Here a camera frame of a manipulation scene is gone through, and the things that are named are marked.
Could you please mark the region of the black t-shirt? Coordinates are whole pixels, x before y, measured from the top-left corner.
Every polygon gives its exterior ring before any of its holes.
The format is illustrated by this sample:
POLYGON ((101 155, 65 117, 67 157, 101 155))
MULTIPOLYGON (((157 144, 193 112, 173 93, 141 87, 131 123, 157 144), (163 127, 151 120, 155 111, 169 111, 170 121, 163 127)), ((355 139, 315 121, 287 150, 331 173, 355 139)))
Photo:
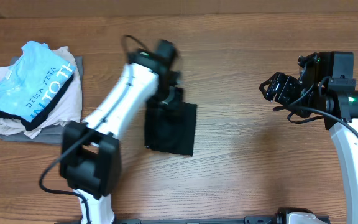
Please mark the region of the black t-shirt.
POLYGON ((144 146, 170 154, 192 156, 198 105, 186 103, 181 96, 168 104, 156 98, 147 101, 144 146))

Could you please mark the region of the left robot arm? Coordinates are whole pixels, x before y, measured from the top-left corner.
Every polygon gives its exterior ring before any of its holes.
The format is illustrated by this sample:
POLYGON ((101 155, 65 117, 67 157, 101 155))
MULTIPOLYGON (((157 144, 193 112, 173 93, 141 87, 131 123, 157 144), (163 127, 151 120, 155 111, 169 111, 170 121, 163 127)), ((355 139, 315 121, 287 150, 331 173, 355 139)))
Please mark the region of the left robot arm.
POLYGON ((69 193, 80 200, 80 223, 114 222, 110 192, 121 174, 120 140, 140 108, 171 112, 181 103, 181 73, 172 70, 178 56, 173 43, 160 40, 154 51, 141 47, 126 56, 121 77, 105 100, 63 133, 59 172, 69 193))

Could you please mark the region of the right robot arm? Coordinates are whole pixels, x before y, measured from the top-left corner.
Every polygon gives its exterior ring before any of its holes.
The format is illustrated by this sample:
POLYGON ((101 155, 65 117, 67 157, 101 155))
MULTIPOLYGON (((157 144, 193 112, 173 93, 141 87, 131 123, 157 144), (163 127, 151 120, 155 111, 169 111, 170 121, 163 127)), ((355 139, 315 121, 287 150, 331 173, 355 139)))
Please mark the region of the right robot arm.
POLYGON ((315 52, 299 56, 299 78, 277 72, 259 90, 287 110, 298 124, 324 120, 336 148, 346 198, 346 222, 358 223, 358 90, 352 52, 315 52))

